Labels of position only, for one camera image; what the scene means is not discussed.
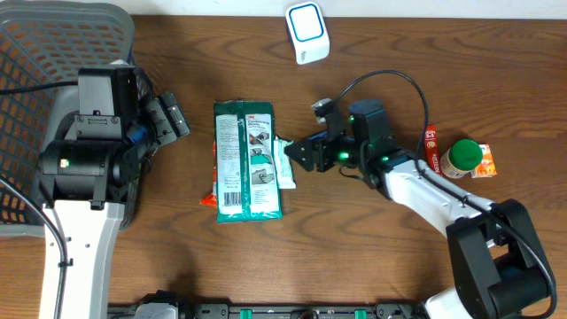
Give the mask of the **pale green wipes packet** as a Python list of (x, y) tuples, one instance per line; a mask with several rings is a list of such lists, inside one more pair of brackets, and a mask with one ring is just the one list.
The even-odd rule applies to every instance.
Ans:
[(293, 177), (290, 158), (284, 153), (284, 148), (291, 144), (292, 141), (287, 141), (279, 137), (275, 139), (274, 156), (276, 161), (276, 177), (278, 187), (282, 190), (297, 188)]

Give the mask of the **green snack packet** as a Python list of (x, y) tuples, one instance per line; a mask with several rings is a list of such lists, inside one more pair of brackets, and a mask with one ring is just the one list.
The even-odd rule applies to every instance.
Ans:
[(214, 143), (217, 222), (282, 219), (273, 105), (245, 100), (216, 102)]

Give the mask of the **red Nescafe stick sachet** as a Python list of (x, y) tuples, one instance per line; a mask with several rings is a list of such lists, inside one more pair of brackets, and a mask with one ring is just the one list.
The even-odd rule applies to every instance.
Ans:
[(438, 175), (442, 175), (440, 169), (438, 133), (435, 125), (428, 125), (425, 131), (424, 149), (429, 167)]

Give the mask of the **red snack packet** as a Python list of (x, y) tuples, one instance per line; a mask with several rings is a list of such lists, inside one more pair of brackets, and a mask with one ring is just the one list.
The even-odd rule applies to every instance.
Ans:
[(216, 208), (218, 206), (217, 197), (217, 156), (216, 156), (216, 143), (213, 143), (213, 157), (214, 157), (214, 167), (213, 167), (213, 184), (211, 192), (200, 200), (202, 206), (209, 206)]

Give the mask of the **green lid jar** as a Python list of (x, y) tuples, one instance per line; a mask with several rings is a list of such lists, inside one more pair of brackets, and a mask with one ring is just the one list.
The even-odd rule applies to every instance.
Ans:
[(483, 153), (478, 143), (462, 139), (441, 156), (440, 169), (448, 178), (462, 178), (474, 170), (482, 158)]

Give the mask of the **small orange carton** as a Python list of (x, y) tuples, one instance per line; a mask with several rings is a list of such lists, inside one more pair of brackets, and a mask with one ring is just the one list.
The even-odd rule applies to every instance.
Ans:
[(493, 161), (493, 155), (488, 144), (481, 144), (482, 160), (470, 172), (472, 178), (487, 178), (497, 175), (497, 170)]

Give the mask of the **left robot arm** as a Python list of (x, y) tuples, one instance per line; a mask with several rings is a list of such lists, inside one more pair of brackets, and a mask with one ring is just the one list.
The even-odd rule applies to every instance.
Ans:
[(172, 93), (116, 63), (78, 72), (77, 109), (38, 160), (47, 195), (41, 318), (104, 318), (119, 231), (132, 220), (143, 166), (190, 133)]

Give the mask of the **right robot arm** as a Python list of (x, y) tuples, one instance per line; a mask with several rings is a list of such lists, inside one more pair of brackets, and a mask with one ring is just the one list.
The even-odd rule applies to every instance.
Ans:
[(306, 171), (357, 168), (357, 179), (420, 215), (446, 239), (454, 287), (418, 306), (409, 318), (520, 318), (547, 299), (556, 305), (555, 278), (525, 207), (475, 196), (398, 146), (381, 101), (353, 103), (344, 121), (338, 104), (313, 106), (327, 128), (285, 147)]

